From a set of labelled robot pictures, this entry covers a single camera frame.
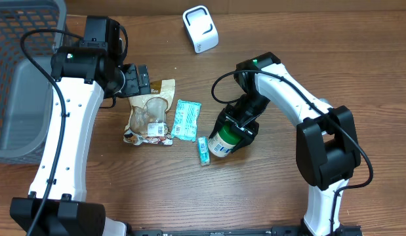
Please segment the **green lid jar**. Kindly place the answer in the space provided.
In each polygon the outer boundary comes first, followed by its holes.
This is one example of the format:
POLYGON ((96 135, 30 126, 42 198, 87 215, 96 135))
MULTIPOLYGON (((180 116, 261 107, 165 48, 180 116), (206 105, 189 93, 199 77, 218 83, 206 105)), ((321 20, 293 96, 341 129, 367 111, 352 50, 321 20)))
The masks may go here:
POLYGON ((241 137, 232 132, 231 124, 226 123, 212 138, 209 138, 209 151, 223 158, 232 152, 232 149, 239 143, 241 137))

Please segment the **mint green wipes pack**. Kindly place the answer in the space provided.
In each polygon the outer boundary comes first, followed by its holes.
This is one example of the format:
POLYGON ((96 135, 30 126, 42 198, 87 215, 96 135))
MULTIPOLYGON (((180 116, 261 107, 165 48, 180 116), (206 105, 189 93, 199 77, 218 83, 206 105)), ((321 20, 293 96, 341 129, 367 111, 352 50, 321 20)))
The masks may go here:
POLYGON ((197 119, 201 110, 198 102, 178 100, 171 135, 184 141, 196 141, 197 119))

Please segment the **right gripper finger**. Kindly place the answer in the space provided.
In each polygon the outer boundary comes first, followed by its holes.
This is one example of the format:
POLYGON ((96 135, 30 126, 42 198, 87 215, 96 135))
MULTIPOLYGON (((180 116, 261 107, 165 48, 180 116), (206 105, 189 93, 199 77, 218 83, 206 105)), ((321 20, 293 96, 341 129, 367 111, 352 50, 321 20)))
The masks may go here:
POLYGON ((221 111, 216 118, 216 122, 214 124, 213 131, 211 132, 209 139, 213 138, 215 134, 224 126, 226 122, 226 113, 225 111, 221 111))
POLYGON ((238 135, 241 139, 240 141, 232 148, 231 153, 236 152, 237 150, 250 145, 256 135, 258 134, 259 124, 256 121, 251 121, 246 124, 244 127, 239 128, 237 125, 233 124, 231 126, 231 131, 238 135))

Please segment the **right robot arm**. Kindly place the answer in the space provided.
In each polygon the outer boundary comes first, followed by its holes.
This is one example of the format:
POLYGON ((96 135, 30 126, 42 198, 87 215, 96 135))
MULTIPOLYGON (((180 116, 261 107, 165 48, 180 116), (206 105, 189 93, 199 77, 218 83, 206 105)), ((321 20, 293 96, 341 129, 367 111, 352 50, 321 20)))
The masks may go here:
POLYGON ((275 104, 296 129, 296 164, 308 183, 308 208, 300 226, 278 226, 272 235, 361 235, 338 219, 342 194, 361 163, 351 111, 333 108, 295 81, 271 52, 236 65, 231 73, 244 94, 219 113, 208 149, 225 157, 251 144, 256 118, 275 104))

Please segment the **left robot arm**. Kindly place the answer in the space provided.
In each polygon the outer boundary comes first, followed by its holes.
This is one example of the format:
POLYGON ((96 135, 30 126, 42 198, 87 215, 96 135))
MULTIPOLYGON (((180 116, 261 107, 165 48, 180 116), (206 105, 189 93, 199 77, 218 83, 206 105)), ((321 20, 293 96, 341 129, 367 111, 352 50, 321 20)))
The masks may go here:
POLYGON ((86 202, 85 173, 94 121, 102 102, 150 93, 146 66, 126 64, 128 35, 107 16, 88 16, 76 46, 60 47, 45 74, 53 105, 39 169, 10 217, 28 235, 120 235, 130 225, 86 202))

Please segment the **Kleenex tissue pocket pack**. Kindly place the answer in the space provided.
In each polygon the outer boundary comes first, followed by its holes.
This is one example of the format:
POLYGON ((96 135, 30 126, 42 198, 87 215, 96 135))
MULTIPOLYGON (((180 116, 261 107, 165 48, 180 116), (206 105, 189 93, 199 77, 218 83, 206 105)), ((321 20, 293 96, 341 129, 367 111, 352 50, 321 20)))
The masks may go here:
POLYGON ((208 149, 207 138, 202 136, 197 139, 199 159, 201 166, 210 165, 210 154, 208 149))

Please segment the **brown Pantree snack pouch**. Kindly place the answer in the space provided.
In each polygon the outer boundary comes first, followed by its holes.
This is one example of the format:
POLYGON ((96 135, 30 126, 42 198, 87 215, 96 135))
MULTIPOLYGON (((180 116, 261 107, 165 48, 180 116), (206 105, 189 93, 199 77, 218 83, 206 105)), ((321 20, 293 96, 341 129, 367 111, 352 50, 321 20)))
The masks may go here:
POLYGON ((131 113, 123 141, 139 146, 160 144, 171 146, 173 138, 167 124, 175 94, 176 81, 166 79, 150 83, 150 93, 129 98, 131 113))

